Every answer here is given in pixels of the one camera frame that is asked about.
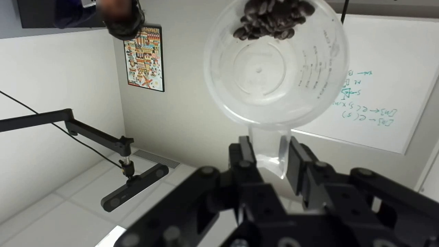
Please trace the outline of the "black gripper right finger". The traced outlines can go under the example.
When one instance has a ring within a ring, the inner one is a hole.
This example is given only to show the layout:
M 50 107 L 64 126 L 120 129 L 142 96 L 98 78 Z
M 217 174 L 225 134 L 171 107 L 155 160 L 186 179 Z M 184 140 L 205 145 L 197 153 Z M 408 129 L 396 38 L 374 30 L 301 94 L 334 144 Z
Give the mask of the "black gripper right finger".
M 439 247 L 439 203 L 374 170 L 338 173 L 295 137 L 287 179 L 304 207 L 323 210 L 348 247 Z

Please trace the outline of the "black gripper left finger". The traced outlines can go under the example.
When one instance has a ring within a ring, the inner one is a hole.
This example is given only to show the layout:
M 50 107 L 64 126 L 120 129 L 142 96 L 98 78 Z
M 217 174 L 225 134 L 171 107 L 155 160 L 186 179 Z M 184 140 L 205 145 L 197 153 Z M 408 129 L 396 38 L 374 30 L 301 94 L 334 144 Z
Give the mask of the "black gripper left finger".
M 232 210 L 238 226 L 220 247 L 280 247 L 289 237 L 287 211 L 264 181 L 247 137 L 230 145 L 230 168 L 203 166 L 136 219 L 114 247 L 199 247 L 220 214 Z

